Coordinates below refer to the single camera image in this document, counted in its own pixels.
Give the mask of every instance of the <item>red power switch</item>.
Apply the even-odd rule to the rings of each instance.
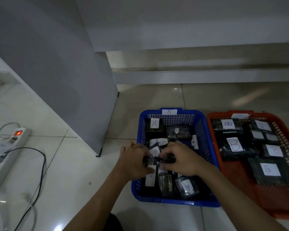
[[[14,136],[18,136],[18,135],[21,135],[22,134],[22,131],[17,131],[15,132]]]

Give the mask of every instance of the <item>blue plastic basket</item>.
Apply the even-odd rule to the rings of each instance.
[[[176,110],[176,115],[162,115],[162,110]],[[187,124],[193,126],[198,139],[200,155],[208,162],[214,164],[219,168],[219,164],[216,158],[215,150],[213,147],[211,135],[209,132],[208,124],[204,114],[197,110],[184,110],[182,108],[160,108],[159,110],[145,110],[140,114],[137,143],[144,145],[145,143],[145,119],[146,118],[162,118],[164,125],[180,125]],[[131,191],[134,197],[141,202],[151,203],[168,203],[168,204],[182,204],[182,205],[194,205],[204,207],[219,207],[220,204],[214,195],[209,196],[204,201],[191,201],[191,200],[179,200],[179,199],[167,199],[158,197],[146,197],[140,195],[142,189],[141,181],[143,178],[137,181],[132,181]]]

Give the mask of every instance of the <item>power strip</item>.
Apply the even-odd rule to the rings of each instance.
[[[12,151],[8,155],[4,153],[8,150],[23,147],[30,134],[31,130],[28,128],[17,128],[7,141],[0,142],[0,186],[22,149]]]

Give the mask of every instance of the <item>hand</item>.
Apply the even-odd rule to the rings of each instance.
[[[128,140],[126,147],[121,147],[120,157],[113,171],[121,174],[127,181],[137,180],[147,174],[154,173],[154,169],[147,168],[142,163],[145,155],[150,155],[147,147]]]
[[[167,158],[167,154],[173,153],[176,157],[175,163],[163,163],[161,167],[165,170],[180,173],[184,176],[201,176],[204,171],[214,167],[196,152],[189,149],[185,144],[176,141],[170,142],[160,153],[161,158]]]

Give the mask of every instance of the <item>gray cable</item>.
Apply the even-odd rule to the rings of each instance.
[[[16,124],[16,125],[18,125],[18,128],[20,128],[20,125],[19,125],[18,122],[10,122],[10,123],[8,123],[8,124],[3,125],[3,126],[0,128],[0,131],[2,131],[2,129],[3,129],[4,127],[6,127],[7,125],[10,125],[10,124]],[[8,137],[6,137],[6,138],[3,138],[3,137],[0,136],[0,139],[7,140],[7,139],[9,139],[10,137],[11,137],[11,136],[8,136]]]

